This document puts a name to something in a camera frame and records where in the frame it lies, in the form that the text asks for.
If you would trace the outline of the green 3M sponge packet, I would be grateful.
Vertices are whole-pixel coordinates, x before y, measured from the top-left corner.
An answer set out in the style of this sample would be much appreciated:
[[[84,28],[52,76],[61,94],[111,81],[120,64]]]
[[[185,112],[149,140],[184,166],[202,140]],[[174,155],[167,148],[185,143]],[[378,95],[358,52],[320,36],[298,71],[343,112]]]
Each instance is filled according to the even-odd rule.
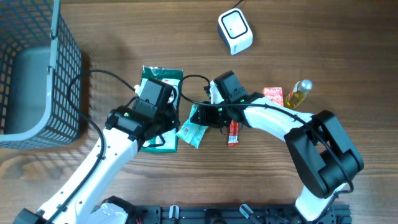
[[[142,67],[142,75],[141,75],[141,90],[143,90],[146,81],[149,78],[153,78],[156,80],[160,80],[169,85],[172,85],[176,94],[172,93],[169,98],[169,103],[173,103],[174,107],[178,111],[178,107],[180,104],[180,92],[178,90],[178,84],[183,78],[183,70],[174,70],[171,68],[162,68],[162,67]],[[160,137],[154,137],[153,139],[146,141],[144,147],[141,149],[143,152],[152,152],[152,153],[175,153],[177,152],[178,146],[178,137],[176,136],[179,128],[173,129],[163,134],[165,144],[163,146],[157,147],[149,147],[151,144],[161,144],[162,140]]]

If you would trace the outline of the red coffee stick sachet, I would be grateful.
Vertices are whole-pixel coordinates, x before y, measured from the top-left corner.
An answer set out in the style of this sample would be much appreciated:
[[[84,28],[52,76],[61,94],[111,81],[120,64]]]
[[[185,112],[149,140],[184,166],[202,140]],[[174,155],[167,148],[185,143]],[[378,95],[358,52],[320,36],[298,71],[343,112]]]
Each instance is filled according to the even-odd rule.
[[[229,133],[228,133],[228,146],[237,146],[239,144],[238,141],[239,136],[239,123],[232,121],[229,126]]]

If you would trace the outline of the pale green wipes sachet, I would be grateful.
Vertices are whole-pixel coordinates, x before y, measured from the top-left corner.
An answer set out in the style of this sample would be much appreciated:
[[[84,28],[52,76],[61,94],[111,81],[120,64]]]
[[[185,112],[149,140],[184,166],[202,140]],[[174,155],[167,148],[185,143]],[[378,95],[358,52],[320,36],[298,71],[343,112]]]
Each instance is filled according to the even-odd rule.
[[[189,118],[183,123],[182,127],[176,133],[177,137],[186,143],[189,143],[196,149],[199,148],[200,142],[203,139],[206,130],[208,129],[208,126],[202,126],[190,121],[197,109],[198,107],[196,105],[192,106]]]

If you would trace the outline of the pink Kleenex tissue pack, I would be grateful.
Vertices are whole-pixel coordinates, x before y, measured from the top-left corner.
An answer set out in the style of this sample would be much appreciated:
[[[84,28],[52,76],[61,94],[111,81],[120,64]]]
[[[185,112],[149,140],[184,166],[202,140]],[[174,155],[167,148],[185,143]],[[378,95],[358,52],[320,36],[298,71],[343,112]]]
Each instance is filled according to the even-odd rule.
[[[263,94],[271,102],[284,106],[283,92],[281,87],[264,87]]]

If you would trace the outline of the yellow oil bottle silver cap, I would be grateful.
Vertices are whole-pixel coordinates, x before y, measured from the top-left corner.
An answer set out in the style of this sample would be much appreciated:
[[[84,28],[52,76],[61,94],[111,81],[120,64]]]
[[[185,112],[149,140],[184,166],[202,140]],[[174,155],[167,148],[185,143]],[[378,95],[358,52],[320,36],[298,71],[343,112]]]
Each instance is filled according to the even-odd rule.
[[[285,97],[284,106],[289,109],[296,109],[313,88],[311,80],[301,80],[297,82],[293,90]]]

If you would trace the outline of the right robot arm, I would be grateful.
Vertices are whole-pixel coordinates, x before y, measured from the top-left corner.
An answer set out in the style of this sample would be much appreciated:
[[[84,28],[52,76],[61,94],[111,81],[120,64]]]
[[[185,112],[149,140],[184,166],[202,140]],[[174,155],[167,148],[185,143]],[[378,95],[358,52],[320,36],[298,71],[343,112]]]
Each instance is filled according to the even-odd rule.
[[[198,103],[191,122],[222,128],[231,122],[263,130],[286,143],[304,184],[294,206],[306,221],[319,221],[341,194],[353,190],[364,162],[337,117],[328,110],[301,113],[249,94],[228,71],[204,87],[208,101]]]

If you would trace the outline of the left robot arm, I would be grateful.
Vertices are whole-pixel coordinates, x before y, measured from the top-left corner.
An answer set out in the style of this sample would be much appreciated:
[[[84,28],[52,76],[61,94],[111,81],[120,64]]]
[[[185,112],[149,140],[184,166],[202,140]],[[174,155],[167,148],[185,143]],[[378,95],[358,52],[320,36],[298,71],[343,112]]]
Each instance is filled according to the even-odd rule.
[[[116,174],[155,136],[179,126],[176,89],[150,78],[133,106],[112,110],[99,140],[66,184],[37,212],[23,209],[15,223],[135,223],[136,208],[118,197],[96,202]]]

